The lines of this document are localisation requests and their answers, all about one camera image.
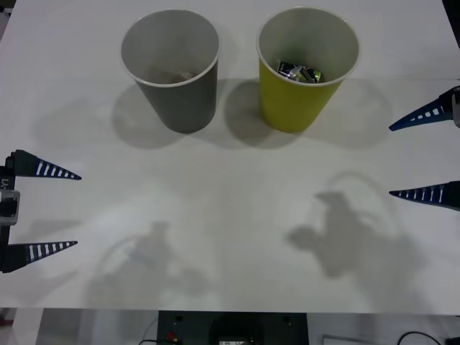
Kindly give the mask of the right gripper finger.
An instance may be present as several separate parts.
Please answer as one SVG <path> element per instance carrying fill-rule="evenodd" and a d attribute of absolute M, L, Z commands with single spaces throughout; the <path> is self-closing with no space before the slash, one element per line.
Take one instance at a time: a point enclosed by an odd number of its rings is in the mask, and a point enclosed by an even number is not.
<path fill-rule="evenodd" d="M 413 189 L 391 190 L 389 194 L 406 201 L 459 210 L 458 180 Z"/>
<path fill-rule="evenodd" d="M 459 127 L 459 86 L 397 120 L 389 129 L 397 131 L 440 121 L 453 121 Z"/>

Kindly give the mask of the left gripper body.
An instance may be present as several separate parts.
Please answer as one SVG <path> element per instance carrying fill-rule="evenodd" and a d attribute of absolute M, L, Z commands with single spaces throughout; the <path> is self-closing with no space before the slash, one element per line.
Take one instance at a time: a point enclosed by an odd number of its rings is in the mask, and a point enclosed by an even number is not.
<path fill-rule="evenodd" d="M 16 223 L 15 176 L 11 169 L 1 167 L 1 248 L 9 240 L 10 226 Z"/>

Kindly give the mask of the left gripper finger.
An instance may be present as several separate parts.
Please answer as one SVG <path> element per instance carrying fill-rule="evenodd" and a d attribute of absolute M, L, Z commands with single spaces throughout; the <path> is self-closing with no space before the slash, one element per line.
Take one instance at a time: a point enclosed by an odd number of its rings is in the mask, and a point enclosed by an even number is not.
<path fill-rule="evenodd" d="M 59 165 L 43 160 L 27 151 L 13 151 L 5 161 L 6 168 L 12 170 L 15 176 L 28 178 L 57 178 L 66 180 L 81 180 L 82 177 Z"/>
<path fill-rule="evenodd" d="M 77 241 L 57 241 L 30 244 L 9 244 L 6 247 L 6 256 L 1 265 L 1 272 L 14 272 L 36 261 L 73 247 L 77 243 Z"/>

